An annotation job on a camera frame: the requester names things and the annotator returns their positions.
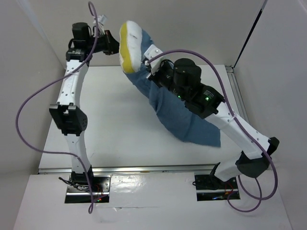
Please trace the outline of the white pillow with yellow edge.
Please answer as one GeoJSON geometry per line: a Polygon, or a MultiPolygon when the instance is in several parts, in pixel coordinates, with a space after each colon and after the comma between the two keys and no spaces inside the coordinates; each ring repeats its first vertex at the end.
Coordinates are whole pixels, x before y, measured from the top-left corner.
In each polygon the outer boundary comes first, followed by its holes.
{"type": "Polygon", "coordinates": [[[126,21],[120,28],[119,60],[124,73],[138,72],[142,62],[142,29],[134,21],[126,21]]]}

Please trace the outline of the blue pillowcase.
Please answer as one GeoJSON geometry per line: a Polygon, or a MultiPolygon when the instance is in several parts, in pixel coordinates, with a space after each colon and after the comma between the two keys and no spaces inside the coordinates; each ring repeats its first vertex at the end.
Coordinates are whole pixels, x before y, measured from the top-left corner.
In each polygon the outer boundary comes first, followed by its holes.
{"type": "Polygon", "coordinates": [[[145,67],[133,73],[124,70],[130,82],[148,99],[161,124],[177,139],[198,145],[219,148],[220,130],[213,124],[190,112],[182,101],[166,88],[158,88],[149,81],[145,67]]]}

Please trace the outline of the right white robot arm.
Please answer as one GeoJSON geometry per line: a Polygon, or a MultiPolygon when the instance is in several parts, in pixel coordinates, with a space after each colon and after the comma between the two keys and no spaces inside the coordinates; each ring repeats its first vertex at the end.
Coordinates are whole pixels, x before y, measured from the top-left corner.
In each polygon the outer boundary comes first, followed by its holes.
{"type": "Polygon", "coordinates": [[[171,64],[159,58],[146,65],[151,72],[149,80],[173,93],[190,112],[219,128],[241,148],[237,158],[214,166],[209,177],[211,186],[219,188],[241,174],[257,178],[268,169],[270,162],[265,154],[273,154],[279,140],[261,134],[229,109],[224,96],[201,82],[201,68],[192,60],[181,58],[171,64]]]}

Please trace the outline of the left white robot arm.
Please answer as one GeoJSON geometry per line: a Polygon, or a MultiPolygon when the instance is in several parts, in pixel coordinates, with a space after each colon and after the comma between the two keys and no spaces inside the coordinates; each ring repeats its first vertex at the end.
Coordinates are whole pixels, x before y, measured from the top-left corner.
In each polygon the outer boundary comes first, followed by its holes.
{"type": "Polygon", "coordinates": [[[56,104],[49,107],[49,112],[57,128],[64,135],[71,158],[71,176],[67,182],[79,186],[84,191],[94,187],[92,166],[88,160],[84,132],[88,125],[87,115],[80,108],[80,96],[83,80],[88,71],[93,53],[103,52],[113,55],[119,52],[119,43],[99,23],[89,32],[87,23],[75,23],[72,26],[73,39],[66,52],[66,74],[56,104]]]}

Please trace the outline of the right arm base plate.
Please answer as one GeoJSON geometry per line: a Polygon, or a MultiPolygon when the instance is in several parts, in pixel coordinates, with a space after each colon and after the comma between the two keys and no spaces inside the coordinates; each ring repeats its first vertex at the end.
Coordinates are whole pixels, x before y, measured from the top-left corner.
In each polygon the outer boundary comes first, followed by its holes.
{"type": "Polygon", "coordinates": [[[235,177],[215,185],[211,182],[208,174],[197,174],[194,178],[192,185],[196,188],[197,201],[227,200],[229,195],[231,195],[230,199],[240,199],[235,177]]]}

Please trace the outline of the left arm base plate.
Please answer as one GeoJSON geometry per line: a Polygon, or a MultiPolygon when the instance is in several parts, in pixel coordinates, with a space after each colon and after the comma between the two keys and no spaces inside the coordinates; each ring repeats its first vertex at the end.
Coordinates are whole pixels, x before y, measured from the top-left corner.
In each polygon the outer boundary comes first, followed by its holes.
{"type": "MultiPolygon", "coordinates": [[[[110,175],[95,176],[92,183],[92,192],[95,203],[108,203],[110,195],[110,175]]],[[[91,203],[91,197],[88,185],[70,185],[68,184],[65,204],[85,204],[91,203]]]]}

